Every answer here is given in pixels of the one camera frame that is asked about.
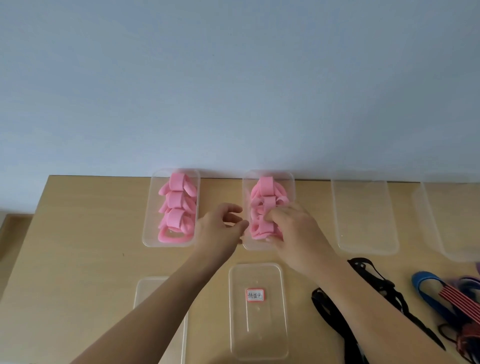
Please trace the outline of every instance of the black lanyard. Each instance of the black lanyard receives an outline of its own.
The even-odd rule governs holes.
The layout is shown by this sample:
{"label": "black lanyard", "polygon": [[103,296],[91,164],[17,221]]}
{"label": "black lanyard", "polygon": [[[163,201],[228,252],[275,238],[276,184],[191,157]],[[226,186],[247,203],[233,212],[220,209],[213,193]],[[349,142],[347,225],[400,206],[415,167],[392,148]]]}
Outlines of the black lanyard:
{"label": "black lanyard", "polygon": [[[395,284],[385,279],[376,269],[373,263],[366,258],[353,258],[348,261],[352,268],[377,292],[379,292],[388,302],[390,302],[397,310],[405,315],[410,321],[417,325],[424,333],[426,333],[433,341],[437,343],[443,350],[445,346],[435,333],[426,327],[423,322],[412,315],[408,309],[407,302],[400,292],[395,290]],[[367,271],[366,265],[372,268],[381,277],[378,278]],[[332,300],[323,292],[321,288],[317,288],[312,292],[312,301],[318,313],[324,320],[338,332],[345,341],[345,364],[368,364],[367,358],[363,355],[357,339],[353,335],[352,330],[348,326],[347,321],[337,309]]]}

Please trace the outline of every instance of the wooden floor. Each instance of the wooden floor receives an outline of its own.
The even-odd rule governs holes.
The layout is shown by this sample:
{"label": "wooden floor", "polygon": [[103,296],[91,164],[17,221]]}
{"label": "wooden floor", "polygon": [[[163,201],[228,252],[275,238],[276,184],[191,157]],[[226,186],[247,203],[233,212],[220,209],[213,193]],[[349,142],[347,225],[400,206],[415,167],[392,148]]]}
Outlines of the wooden floor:
{"label": "wooden floor", "polygon": [[33,215],[9,214],[0,228],[0,300]]}

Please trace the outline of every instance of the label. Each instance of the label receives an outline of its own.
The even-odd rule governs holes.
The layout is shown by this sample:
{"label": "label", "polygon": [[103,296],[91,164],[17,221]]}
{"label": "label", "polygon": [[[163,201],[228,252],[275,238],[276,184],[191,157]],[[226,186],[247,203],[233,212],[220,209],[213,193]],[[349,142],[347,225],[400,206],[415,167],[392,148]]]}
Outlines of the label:
{"label": "label", "polygon": [[265,300],[265,291],[261,288],[252,288],[246,292],[247,302],[261,302]]}

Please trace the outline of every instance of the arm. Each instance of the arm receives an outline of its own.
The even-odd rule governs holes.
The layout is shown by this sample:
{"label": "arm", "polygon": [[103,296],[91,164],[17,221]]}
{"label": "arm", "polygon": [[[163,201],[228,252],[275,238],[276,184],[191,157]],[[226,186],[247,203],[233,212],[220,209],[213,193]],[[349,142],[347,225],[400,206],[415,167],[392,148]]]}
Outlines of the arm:
{"label": "arm", "polygon": [[300,205],[277,207],[265,218],[283,232],[283,241],[270,238],[280,257],[330,297],[371,364],[452,363],[447,353],[334,252],[315,219]]}
{"label": "arm", "polygon": [[232,214],[241,211],[221,204],[199,219],[188,260],[72,364],[158,364],[198,293],[241,243],[248,222]]}

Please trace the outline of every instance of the plastic container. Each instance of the plastic container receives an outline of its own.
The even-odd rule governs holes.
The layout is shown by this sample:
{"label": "plastic container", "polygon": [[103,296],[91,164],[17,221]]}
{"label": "plastic container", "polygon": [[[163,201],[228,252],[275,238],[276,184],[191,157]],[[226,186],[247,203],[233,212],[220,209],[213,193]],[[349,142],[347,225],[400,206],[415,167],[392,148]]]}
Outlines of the plastic container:
{"label": "plastic container", "polygon": [[429,247],[456,262],[480,261],[480,183],[422,182],[412,197]]}
{"label": "plastic container", "polygon": [[332,179],[337,243],[354,254],[392,255],[399,249],[386,181]]}
{"label": "plastic container", "polygon": [[[137,291],[135,293],[135,303],[133,308],[143,302],[145,298],[150,296],[160,285],[165,282],[168,277],[147,277],[138,281]],[[159,364],[184,364],[185,349],[187,345],[187,321],[188,312],[181,322],[177,332],[173,335],[172,341],[165,350]]]}
{"label": "plastic container", "polygon": [[241,361],[285,359],[287,304],[280,266],[275,263],[233,266],[228,274],[228,287],[232,354]]}
{"label": "plastic container", "polygon": [[[160,196],[158,191],[160,188],[169,181],[172,173],[185,173],[191,180],[192,184],[197,188],[197,213],[195,215],[195,222],[198,219],[198,205],[200,198],[200,173],[198,170],[189,169],[172,169],[165,168],[158,170],[152,176],[150,180],[150,192],[148,193],[147,211],[145,213],[144,231],[142,234],[142,241],[146,246],[150,247],[184,247],[190,246],[193,243],[193,239],[186,243],[162,243],[158,241],[159,224],[163,218],[163,214],[159,213],[159,209],[165,201],[165,196]],[[168,236],[175,237],[181,236],[180,233],[174,233],[168,231]]]}
{"label": "plastic container", "polygon": [[[250,194],[253,187],[257,184],[260,177],[272,176],[275,182],[281,184],[287,192],[287,197],[290,202],[295,201],[295,178],[293,174],[286,170],[250,170],[242,179],[242,203],[244,219],[252,223],[250,216]],[[274,247],[265,239],[255,240],[250,234],[250,227],[245,231],[243,236],[243,246],[248,250],[271,250]]]}

